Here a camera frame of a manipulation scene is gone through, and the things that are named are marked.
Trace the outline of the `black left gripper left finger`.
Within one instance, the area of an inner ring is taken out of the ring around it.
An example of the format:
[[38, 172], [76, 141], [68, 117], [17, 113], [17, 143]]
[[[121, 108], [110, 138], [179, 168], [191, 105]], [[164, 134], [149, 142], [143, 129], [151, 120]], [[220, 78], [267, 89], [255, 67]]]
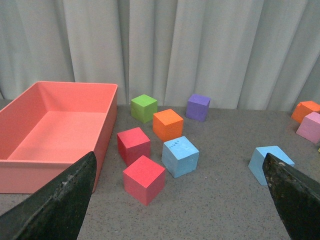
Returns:
[[92, 196], [97, 159], [90, 151], [0, 217], [2, 240], [75, 240]]

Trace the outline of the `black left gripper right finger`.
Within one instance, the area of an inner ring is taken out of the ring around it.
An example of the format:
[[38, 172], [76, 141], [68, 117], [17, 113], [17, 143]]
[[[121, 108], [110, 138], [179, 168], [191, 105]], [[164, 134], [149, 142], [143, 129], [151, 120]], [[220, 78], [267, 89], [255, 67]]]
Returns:
[[262, 170], [278, 215], [292, 240], [320, 238], [320, 183], [267, 153]]

